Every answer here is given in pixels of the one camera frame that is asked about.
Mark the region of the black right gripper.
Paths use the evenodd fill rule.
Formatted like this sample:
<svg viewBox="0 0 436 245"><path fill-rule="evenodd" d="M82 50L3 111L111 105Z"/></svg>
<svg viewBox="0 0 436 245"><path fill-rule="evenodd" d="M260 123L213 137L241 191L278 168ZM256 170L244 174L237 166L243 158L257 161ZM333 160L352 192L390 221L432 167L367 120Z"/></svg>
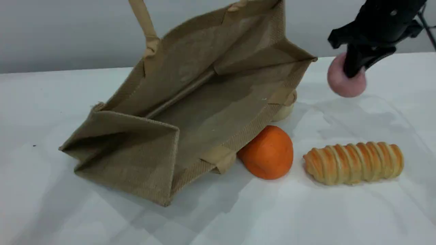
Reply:
<svg viewBox="0 0 436 245"><path fill-rule="evenodd" d="M391 56L398 43L416 38L423 26L415 20L425 0L367 0L354 21L331 31L328 42L334 49L347 45L343 71L355 77L365 67L364 48L372 50L366 70Z"/></svg>

